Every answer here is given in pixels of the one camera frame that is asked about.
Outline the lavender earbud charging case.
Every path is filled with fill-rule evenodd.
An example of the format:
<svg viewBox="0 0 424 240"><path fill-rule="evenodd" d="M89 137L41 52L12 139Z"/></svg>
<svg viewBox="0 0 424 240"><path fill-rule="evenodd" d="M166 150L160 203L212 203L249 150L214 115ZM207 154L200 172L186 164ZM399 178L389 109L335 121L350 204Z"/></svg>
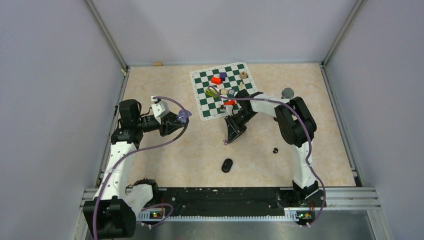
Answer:
<svg viewBox="0 0 424 240"><path fill-rule="evenodd" d="M192 116L192 113L187 109L180 109L176 115L176 121L181 124L186 124L189 118Z"/></svg>

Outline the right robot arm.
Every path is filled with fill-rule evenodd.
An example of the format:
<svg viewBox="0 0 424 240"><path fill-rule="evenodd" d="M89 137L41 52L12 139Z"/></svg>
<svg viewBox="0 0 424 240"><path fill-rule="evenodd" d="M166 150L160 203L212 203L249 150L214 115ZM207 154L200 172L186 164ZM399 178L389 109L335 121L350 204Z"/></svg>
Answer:
<svg viewBox="0 0 424 240"><path fill-rule="evenodd" d="M314 202L317 207L325 207L326 190L319 187L323 181L312 165L312 144L317 124L304 100L301 97L283 100L260 91L249 94L246 90L238 92L234 100L240 105L240 110L230 112L224 118L227 126L225 143L230 144L240 137L247 130L246 124L257 113L273 117L283 140L292 149L294 202L299 206Z"/></svg>

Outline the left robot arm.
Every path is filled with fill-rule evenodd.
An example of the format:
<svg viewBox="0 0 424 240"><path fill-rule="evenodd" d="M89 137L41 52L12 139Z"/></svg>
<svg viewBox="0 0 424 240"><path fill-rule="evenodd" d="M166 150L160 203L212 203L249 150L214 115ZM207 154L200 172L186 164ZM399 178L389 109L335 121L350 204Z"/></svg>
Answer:
<svg viewBox="0 0 424 240"><path fill-rule="evenodd" d="M160 220L168 218L174 208L163 202L158 184L153 179L139 180L128 186L130 168L136 153L154 150L171 141L141 148L145 133L158 131L165 137L176 130L181 132L172 139L175 142L188 128L191 112L169 97L152 96L149 111L141 113L142 105L135 99L118 104L117 128L110 138L110 155L103 180L92 200L83 205L83 215L95 240L132 237L140 213L158 210Z"/></svg>

